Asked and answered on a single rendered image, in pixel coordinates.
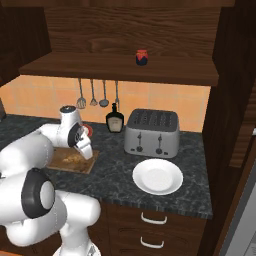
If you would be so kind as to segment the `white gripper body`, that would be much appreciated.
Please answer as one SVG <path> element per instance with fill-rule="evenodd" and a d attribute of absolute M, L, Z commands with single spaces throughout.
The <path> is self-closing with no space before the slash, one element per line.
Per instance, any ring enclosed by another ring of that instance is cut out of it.
<path fill-rule="evenodd" d="M 75 145 L 75 148 L 86 160 L 93 157 L 91 140 L 85 133 L 81 135 L 79 141 Z"/>

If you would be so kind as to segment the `golden croissant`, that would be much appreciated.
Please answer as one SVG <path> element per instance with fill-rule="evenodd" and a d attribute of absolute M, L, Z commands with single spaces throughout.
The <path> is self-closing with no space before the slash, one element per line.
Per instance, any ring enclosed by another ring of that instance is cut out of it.
<path fill-rule="evenodd" d="M 63 159 L 65 163 L 80 163 L 84 160 L 84 158 L 81 155 L 73 154 L 70 156 L 67 156 L 66 158 Z"/>

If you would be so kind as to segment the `wooden cutting board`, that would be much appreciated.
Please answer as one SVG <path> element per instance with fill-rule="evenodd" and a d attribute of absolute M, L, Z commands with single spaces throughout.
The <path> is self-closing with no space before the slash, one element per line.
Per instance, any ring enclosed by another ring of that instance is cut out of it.
<path fill-rule="evenodd" d="M 73 155 L 73 154 L 81 155 L 74 148 L 55 148 L 52 161 L 50 164 L 47 165 L 47 167 L 49 169 L 89 174 L 94 166 L 94 163 L 96 162 L 96 160 L 99 156 L 99 151 L 94 150 L 92 158 L 90 158 L 89 160 L 86 160 L 84 158 L 84 160 L 82 162 L 77 163 L 77 164 L 65 163 L 63 161 L 64 158 L 66 158 L 67 156 Z"/>

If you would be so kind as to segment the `dark wooden cabinet shelf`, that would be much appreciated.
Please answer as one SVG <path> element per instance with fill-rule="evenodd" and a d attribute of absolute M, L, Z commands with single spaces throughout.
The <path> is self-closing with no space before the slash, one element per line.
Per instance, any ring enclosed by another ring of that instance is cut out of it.
<path fill-rule="evenodd" d="M 22 75 L 92 78 L 181 85 L 216 86 L 210 58 L 150 56 L 145 66 L 133 55 L 51 52 L 20 68 Z"/>

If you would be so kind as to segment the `red-lidded jam jar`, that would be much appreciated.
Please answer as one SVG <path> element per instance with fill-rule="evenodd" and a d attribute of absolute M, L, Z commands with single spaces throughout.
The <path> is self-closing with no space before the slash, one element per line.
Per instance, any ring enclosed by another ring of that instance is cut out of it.
<path fill-rule="evenodd" d="M 136 64 L 139 66 L 145 66 L 148 63 L 148 52 L 144 49 L 136 51 Z"/>

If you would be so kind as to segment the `dark wooden cabinet door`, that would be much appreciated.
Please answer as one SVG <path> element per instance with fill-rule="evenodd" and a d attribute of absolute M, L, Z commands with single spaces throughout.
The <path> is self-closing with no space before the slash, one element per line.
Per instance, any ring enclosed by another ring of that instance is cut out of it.
<path fill-rule="evenodd" d="M 240 168 L 243 164 L 249 143 L 256 127 L 256 81 L 246 106 L 243 122 L 241 124 L 235 147 L 229 165 Z"/>
<path fill-rule="evenodd" d="M 21 67 L 50 52 L 42 7 L 0 4 L 0 87 L 17 78 Z"/>

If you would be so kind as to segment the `dark glass bottle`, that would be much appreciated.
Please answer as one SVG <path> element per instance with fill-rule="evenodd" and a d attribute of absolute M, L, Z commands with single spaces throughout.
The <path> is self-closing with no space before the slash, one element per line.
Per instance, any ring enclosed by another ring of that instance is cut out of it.
<path fill-rule="evenodd" d="M 111 133 L 120 133 L 124 126 L 124 115 L 117 111 L 115 103 L 112 104 L 112 111 L 106 116 L 107 128 Z"/>

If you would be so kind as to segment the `hanging slotted metal spatula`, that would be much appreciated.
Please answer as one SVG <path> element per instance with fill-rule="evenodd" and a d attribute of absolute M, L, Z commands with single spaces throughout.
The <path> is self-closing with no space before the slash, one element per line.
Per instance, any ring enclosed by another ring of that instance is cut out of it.
<path fill-rule="evenodd" d="M 81 79 L 78 79 L 78 83 L 79 83 L 80 97 L 77 100 L 77 108 L 78 109 L 85 109 L 86 108 L 86 99 L 83 97 Z"/>

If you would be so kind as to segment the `hanging small metal spatula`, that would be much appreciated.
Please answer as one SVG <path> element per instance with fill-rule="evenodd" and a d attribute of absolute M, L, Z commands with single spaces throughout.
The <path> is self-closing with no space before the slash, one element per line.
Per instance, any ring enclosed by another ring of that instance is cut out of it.
<path fill-rule="evenodd" d="M 90 79 L 90 84 L 91 84 L 91 92 L 92 92 L 92 99 L 91 99 L 90 105 L 96 106 L 98 104 L 98 102 L 95 98 L 93 79 Z"/>

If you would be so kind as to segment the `hanging metal ladle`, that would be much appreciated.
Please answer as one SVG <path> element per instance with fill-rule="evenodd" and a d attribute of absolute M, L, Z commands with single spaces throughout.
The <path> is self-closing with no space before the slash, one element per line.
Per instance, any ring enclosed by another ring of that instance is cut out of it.
<path fill-rule="evenodd" d="M 103 80 L 103 93 L 106 93 L 106 81 L 105 80 Z M 99 105 L 101 107 L 107 107 L 109 105 L 109 101 L 107 100 L 107 97 L 104 97 L 102 100 L 100 100 Z"/>

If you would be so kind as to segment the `hanging metal fork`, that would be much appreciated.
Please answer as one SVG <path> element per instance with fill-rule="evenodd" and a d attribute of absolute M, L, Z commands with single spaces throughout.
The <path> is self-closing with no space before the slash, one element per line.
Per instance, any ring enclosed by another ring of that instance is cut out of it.
<path fill-rule="evenodd" d="M 118 80 L 115 80 L 115 91 L 116 91 L 115 103 L 117 104 L 117 107 L 119 110 L 120 109 L 120 101 L 119 101 L 119 95 L 118 95 Z"/>

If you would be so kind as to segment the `silver four-slot toaster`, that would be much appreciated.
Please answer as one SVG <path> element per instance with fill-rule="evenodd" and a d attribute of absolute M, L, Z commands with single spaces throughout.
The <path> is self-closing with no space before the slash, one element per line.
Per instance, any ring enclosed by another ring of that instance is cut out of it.
<path fill-rule="evenodd" d="M 173 158 L 179 150 L 179 133 L 176 112 L 135 109 L 125 127 L 124 150 L 134 155 Z"/>

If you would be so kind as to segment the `white round plate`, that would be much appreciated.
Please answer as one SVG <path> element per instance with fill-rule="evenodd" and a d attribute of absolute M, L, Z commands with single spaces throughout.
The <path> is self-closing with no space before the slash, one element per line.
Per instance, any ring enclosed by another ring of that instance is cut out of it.
<path fill-rule="evenodd" d="M 169 195 L 183 184 L 183 173 L 174 163 L 163 159 L 148 159 L 138 163 L 132 178 L 136 186 L 151 195 Z"/>

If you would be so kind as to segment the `dark wooden drawer front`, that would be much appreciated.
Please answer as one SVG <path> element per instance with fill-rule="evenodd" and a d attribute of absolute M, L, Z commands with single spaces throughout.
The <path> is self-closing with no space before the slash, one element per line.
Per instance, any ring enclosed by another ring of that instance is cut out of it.
<path fill-rule="evenodd" d="M 116 223 L 120 227 L 125 227 L 128 225 L 129 227 L 134 226 L 143 230 L 156 230 L 162 233 L 169 231 L 182 234 L 201 235 L 206 224 L 205 219 L 182 216 L 167 212 L 159 212 L 115 204 L 107 204 L 106 207 L 109 220 Z M 167 216 L 167 223 L 165 225 L 153 225 L 145 223 L 141 220 L 142 212 L 146 218 L 154 220 L 163 220 L 164 217 Z"/>
<path fill-rule="evenodd" d="M 110 232 L 113 256 L 197 256 L 200 240 L 198 236 L 163 235 L 135 228 Z"/>

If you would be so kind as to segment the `grey appliance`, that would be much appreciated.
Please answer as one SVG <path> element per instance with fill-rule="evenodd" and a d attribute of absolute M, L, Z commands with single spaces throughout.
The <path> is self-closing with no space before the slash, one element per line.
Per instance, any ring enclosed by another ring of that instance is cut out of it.
<path fill-rule="evenodd" d="M 247 182 L 219 256 L 256 256 L 256 182 Z"/>

